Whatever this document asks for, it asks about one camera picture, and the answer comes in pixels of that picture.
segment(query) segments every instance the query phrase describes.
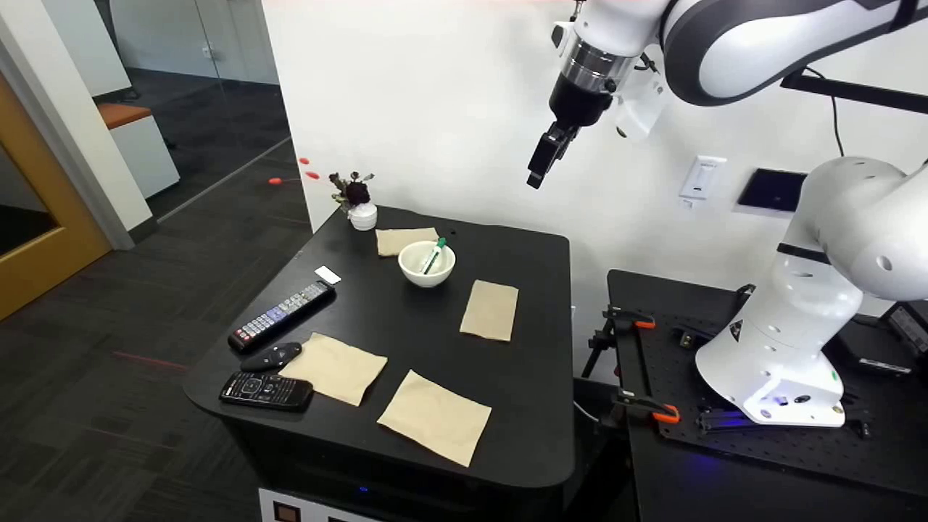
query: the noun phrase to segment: remote control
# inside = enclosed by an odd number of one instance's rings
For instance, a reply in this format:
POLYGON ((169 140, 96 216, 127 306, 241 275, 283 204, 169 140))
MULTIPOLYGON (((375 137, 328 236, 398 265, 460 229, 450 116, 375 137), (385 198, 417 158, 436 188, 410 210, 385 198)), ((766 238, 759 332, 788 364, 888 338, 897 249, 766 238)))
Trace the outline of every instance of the remote control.
POLYGON ((254 348, 268 345, 272 338, 278 338, 283 329, 295 326, 298 320, 308 320, 310 313, 323 311, 328 303, 337 300, 340 275, 328 268, 317 271, 318 282, 308 285, 305 290, 286 296, 283 303, 272 306, 260 317, 241 326, 230 345, 237 355, 253 355, 254 348))
POLYGON ((241 371, 253 371, 253 374, 260 374, 260 371, 282 371, 289 359, 295 359, 302 355, 302 345, 298 343, 282 343, 282 345, 270 345, 270 348, 260 348, 254 351, 253 358, 246 358, 241 364, 241 371))
POLYGON ((308 380, 286 380, 278 374, 237 371, 220 393, 223 403, 241 403, 254 409, 302 413, 310 406, 312 387, 308 380))

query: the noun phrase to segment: white bowl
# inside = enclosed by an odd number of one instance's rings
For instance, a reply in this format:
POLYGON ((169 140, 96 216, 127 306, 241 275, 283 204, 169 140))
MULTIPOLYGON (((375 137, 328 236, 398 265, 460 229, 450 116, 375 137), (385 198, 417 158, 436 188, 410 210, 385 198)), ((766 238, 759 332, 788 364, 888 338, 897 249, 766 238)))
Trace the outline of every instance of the white bowl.
POLYGON ((426 272, 431 259, 436 259, 436 242, 414 242, 399 249, 398 265, 414 288, 437 288, 444 285, 446 275, 452 275, 459 259, 456 259, 456 249, 444 248, 431 271, 426 272))

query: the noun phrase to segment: dark carpet floor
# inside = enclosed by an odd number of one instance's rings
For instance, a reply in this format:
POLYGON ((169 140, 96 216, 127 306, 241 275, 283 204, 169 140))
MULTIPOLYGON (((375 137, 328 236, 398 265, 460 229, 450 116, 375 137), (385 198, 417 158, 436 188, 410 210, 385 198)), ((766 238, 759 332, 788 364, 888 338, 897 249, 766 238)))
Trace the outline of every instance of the dark carpet floor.
POLYGON ((165 216, 233 169, 289 137, 283 98, 276 84, 237 84, 195 77, 131 69, 138 98, 152 107, 181 184, 152 201, 165 216))
POLYGON ((254 522, 254 477, 186 368, 310 238, 270 155, 0 323, 2 522, 254 522))

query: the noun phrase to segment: wall outlet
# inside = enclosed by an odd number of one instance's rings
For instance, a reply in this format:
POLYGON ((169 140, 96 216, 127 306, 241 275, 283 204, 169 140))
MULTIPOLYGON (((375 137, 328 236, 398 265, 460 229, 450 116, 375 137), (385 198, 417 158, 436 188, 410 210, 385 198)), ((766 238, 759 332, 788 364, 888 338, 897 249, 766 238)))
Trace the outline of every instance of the wall outlet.
POLYGON ((724 158, 697 158, 685 185, 679 188, 679 198, 687 204, 717 198, 724 169, 729 169, 724 158))

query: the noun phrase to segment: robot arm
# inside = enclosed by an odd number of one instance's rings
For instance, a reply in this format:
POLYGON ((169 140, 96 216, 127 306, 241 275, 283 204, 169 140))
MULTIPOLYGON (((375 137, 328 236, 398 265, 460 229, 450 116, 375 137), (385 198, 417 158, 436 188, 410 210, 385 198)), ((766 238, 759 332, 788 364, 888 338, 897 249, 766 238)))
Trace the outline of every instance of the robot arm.
POLYGON ((579 129, 608 110, 623 74, 655 35, 679 98, 732 106, 816 59, 921 19, 928 0, 587 0, 527 185, 540 188, 579 129))
MULTIPOLYGON (((579 129, 613 106, 659 32, 672 94, 732 106, 810 61, 928 19, 928 0, 587 0, 531 158, 543 185, 579 129)), ((811 172, 771 272, 697 355, 703 380, 753 423, 840 426, 843 384, 821 348, 862 309, 928 296, 928 175, 834 161, 811 172)))

